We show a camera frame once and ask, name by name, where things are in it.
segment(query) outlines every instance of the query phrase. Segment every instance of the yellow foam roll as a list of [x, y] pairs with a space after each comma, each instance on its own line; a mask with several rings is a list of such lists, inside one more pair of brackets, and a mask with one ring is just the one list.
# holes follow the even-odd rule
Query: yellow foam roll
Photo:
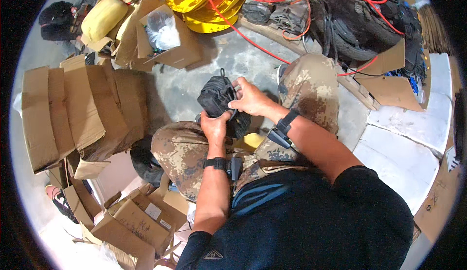
[[102, 0], [87, 14], [81, 30], [92, 42], [97, 42], [117, 25], [127, 10], [128, 5], [121, 0]]

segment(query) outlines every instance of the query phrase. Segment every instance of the black object in hands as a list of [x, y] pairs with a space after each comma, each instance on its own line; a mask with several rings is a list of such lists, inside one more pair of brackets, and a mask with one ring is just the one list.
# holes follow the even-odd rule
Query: black object in hands
[[236, 99], [235, 89], [221, 68], [220, 75], [211, 77], [201, 90], [198, 103], [211, 118], [217, 118], [227, 110], [233, 111], [227, 122], [227, 136], [240, 139], [250, 127], [251, 115], [228, 107], [228, 103]]

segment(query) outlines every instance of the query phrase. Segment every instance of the forearm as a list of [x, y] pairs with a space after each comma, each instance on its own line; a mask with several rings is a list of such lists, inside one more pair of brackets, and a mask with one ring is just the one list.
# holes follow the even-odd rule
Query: forearm
[[[225, 158], [223, 144], [209, 145], [207, 159]], [[203, 180], [196, 202], [193, 231], [205, 231], [213, 234], [228, 217], [230, 202], [230, 183], [225, 171], [210, 166], [204, 169]]]
[[[275, 103], [265, 110], [264, 116], [277, 124], [289, 111]], [[307, 118], [296, 117], [290, 127], [287, 136], [301, 154], [326, 174], [331, 184], [345, 169], [354, 165], [362, 165], [352, 152], [336, 139], [335, 135]]]

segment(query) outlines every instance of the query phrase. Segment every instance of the camouflage pants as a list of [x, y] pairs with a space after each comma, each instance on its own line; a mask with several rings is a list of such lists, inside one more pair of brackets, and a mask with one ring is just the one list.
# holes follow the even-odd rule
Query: camouflage pants
[[[286, 108], [298, 111], [331, 133], [337, 133], [336, 71], [331, 59], [317, 54], [306, 54], [285, 70], [279, 84], [279, 98]], [[284, 169], [306, 169], [298, 165], [297, 155], [291, 150], [265, 139], [254, 153], [225, 144], [226, 157], [243, 159], [242, 173], [234, 195], [245, 184]], [[196, 122], [182, 121], [160, 128], [153, 136], [151, 151], [180, 192], [196, 202], [208, 142]]]

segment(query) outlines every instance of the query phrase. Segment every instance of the man's hand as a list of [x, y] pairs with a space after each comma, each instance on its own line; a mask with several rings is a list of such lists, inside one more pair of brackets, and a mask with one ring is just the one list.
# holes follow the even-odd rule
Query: man's hand
[[210, 118], [206, 111], [201, 112], [201, 128], [204, 131], [209, 145], [222, 147], [227, 133], [227, 121], [230, 119], [232, 111], [225, 111], [217, 118]]
[[237, 90], [238, 100], [228, 104], [231, 109], [238, 109], [240, 112], [246, 112], [252, 116], [264, 116], [275, 124], [289, 112], [288, 109], [268, 98], [244, 77], [237, 78], [232, 82], [232, 85], [234, 87], [240, 86], [240, 89]]

